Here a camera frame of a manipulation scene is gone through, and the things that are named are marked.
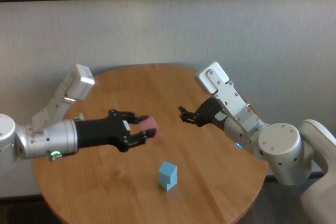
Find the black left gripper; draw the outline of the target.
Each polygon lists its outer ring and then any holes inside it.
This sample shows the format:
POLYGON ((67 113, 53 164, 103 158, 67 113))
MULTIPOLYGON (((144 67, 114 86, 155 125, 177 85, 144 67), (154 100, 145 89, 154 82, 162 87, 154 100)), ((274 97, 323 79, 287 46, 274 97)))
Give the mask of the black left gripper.
POLYGON ((147 129, 130 135, 124 122, 139 124, 148 119, 148 115, 136 115, 132 111, 109 110, 103 119, 76 121, 77 147, 79 149, 103 145, 112 145, 120 152, 146 143, 148 138, 155 137, 156 129, 147 129))

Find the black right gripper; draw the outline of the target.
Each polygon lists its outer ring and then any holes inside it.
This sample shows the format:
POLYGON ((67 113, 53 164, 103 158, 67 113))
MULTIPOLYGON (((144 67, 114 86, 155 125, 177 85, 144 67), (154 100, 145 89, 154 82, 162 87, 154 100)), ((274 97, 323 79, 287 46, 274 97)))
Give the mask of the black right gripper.
POLYGON ((224 129, 228 115, 215 98, 208 98, 203 102, 196 112, 190 112, 185 107, 179 106, 180 118, 184 123, 194 124, 202 127, 206 124, 213 124, 220 130, 224 129))

